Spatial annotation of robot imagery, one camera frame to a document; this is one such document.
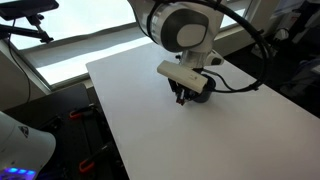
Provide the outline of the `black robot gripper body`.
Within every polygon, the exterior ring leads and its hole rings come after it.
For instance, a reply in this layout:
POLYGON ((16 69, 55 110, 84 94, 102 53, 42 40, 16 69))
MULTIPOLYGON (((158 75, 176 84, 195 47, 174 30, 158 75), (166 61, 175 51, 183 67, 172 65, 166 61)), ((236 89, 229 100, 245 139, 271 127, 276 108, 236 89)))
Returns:
POLYGON ((181 85, 181 84, 179 84, 179 83, 177 83, 177 82, 175 82, 175 81, 173 81, 173 80, 171 80, 169 78, 168 78, 168 81, 169 81, 169 84, 170 84, 170 88, 174 93, 176 92, 176 89, 178 87, 183 89, 184 99, 185 99, 185 95, 186 95, 187 92, 193 91, 193 90, 191 90, 191 89, 189 89, 189 88, 187 88, 187 87, 185 87, 185 86, 183 86, 183 85, 181 85))

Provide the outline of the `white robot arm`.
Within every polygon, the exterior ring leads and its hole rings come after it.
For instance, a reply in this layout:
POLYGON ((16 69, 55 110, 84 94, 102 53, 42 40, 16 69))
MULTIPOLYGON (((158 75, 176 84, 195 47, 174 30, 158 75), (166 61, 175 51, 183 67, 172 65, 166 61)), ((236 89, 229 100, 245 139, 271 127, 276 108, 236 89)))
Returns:
POLYGON ((213 49, 223 14, 202 1, 127 0, 141 31, 179 62, 161 62, 157 72, 168 78, 176 102, 204 103, 216 82, 204 73, 206 66, 221 65, 224 58, 213 49))

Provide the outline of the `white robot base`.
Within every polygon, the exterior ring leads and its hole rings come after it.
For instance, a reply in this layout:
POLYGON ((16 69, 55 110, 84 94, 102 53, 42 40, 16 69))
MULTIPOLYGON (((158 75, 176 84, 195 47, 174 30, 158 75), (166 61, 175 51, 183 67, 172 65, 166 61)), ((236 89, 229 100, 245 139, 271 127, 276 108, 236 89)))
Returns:
POLYGON ((0 112, 0 180, 35 180, 55 148, 51 133, 0 112))

